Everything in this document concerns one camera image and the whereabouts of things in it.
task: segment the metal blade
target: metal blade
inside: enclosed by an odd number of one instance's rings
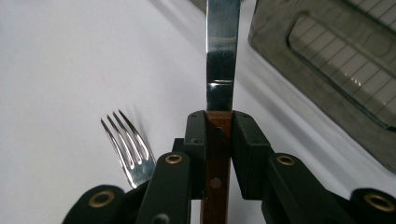
[[[207,0],[206,101],[208,111],[231,111],[240,0]]]

